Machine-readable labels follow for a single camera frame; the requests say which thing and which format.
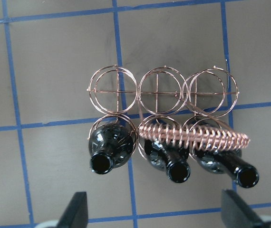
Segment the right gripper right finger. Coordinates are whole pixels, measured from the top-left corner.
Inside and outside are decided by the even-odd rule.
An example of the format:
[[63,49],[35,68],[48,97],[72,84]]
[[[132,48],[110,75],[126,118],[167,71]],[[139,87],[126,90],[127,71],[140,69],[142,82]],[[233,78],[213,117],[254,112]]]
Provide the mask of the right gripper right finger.
[[222,190],[221,218],[226,228],[265,228],[263,220],[233,190]]

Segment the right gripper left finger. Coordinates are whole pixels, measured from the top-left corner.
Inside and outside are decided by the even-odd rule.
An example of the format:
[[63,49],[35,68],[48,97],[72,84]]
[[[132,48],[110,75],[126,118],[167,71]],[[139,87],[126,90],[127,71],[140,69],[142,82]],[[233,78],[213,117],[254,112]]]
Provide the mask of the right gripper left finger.
[[88,225],[87,193],[75,192],[64,213],[58,228],[86,228]]

